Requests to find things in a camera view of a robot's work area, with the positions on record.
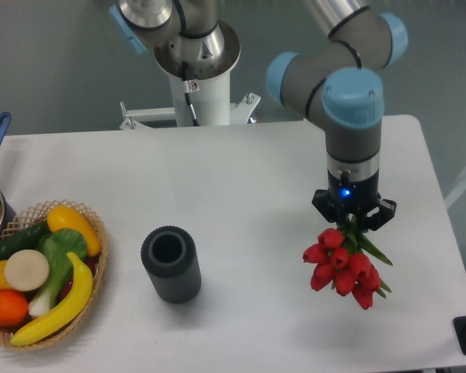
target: bok choy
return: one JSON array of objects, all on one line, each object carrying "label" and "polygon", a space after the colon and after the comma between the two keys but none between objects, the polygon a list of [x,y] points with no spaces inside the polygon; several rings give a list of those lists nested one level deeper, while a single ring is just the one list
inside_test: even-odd
[{"label": "bok choy", "polygon": [[86,241],[83,235],[73,229],[63,228],[48,238],[42,238],[38,251],[45,255],[50,265],[50,274],[38,293],[30,302],[30,315],[40,317],[56,304],[62,288],[71,280],[72,263],[68,253],[76,253],[81,260],[87,256]]}]

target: blue joint cap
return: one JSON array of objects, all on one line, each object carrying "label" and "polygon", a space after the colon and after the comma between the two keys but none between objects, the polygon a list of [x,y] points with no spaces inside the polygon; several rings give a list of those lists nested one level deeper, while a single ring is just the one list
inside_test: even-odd
[{"label": "blue joint cap", "polygon": [[266,90],[271,97],[283,105],[281,101],[281,84],[288,65],[299,53],[283,52],[279,54],[270,64],[266,71]]},{"label": "blue joint cap", "polygon": [[326,79],[322,104],[336,123],[365,130],[378,124],[385,112],[383,84],[368,68],[342,68]]},{"label": "blue joint cap", "polygon": [[405,53],[409,37],[407,35],[407,29],[400,18],[394,16],[391,13],[381,13],[380,17],[383,18],[390,28],[391,34],[391,56],[388,64],[393,64],[394,61],[398,60]]},{"label": "blue joint cap", "polygon": [[147,51],[145,45],[143,45],[133,30],[127,25],[122,15],[119,13],[115,5],[109,8],[109,14],[116,23],[117,29],[122,33],[126,43],[133,49],[134,53],[140,54]]}]

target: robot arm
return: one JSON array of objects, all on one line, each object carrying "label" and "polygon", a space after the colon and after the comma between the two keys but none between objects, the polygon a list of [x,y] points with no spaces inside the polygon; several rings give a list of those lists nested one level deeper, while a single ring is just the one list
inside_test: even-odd
[{"label": "robot arm", "polygon": [[217,0],[118,0],[110,14],[136,51],[154,50],[178,127],[230,124],[229,74],[240,43],[217,19]]},{"label": "robot arm", "polygon": [[[266,73],[270,95],[325,131],[329,188],[313,205],[330,222],[355,215],[362,230],[392,219],[396,203],[378,193],[383,86],[374,70],[399,58],[407,32],[391,14],[362,0],[305,0],[330,45],[314,58],[285,52]],[[378,212],[367,216],[372,210]]]},{"label": "robot arm", "polygon": [[178,34],[201,37],[217,25],[216,0],[119,0],[116,6],[146,47]]}]

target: tulip bouquet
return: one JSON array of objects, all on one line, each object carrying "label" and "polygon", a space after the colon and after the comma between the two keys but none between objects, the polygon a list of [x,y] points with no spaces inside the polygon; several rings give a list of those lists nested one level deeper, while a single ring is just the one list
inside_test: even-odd
[{"label": "tulip bouquet", "polygon": [[377,269],[365,254],[382,262],[391,261],[357,229],[356,219],[339,228],[328,228],[318,236],[318,243],[305,250],[304,262],[316,264],[311,278],[311,287],[320,291],[330,282],[332,288],[343,297],[352,292],[363,309],[373,305],[373,294],[386,298],[384,290],[390,288],[380,278]]}]

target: orange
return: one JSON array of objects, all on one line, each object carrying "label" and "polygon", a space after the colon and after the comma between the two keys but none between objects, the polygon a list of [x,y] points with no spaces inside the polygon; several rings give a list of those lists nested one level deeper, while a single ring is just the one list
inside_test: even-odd
[{"label": "orange", "polygon": [[26,296],[15,290],[0,291],[0,326],[17,326],[28,316]]}]

